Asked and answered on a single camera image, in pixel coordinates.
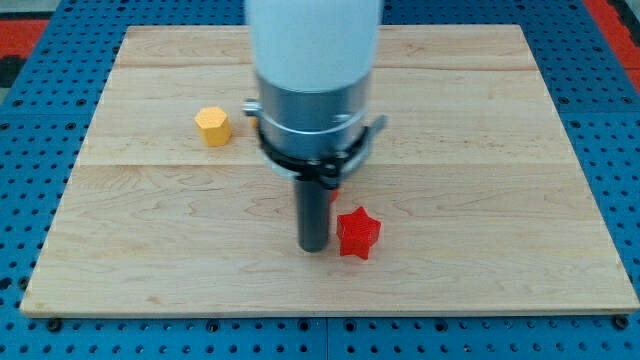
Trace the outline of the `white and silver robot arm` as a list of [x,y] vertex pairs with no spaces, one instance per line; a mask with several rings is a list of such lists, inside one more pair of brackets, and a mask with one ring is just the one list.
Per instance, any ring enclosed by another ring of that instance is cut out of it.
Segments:
[[298,181],[327,190],[366,158],[363,118],[381,0],[247,0],[263,153]]

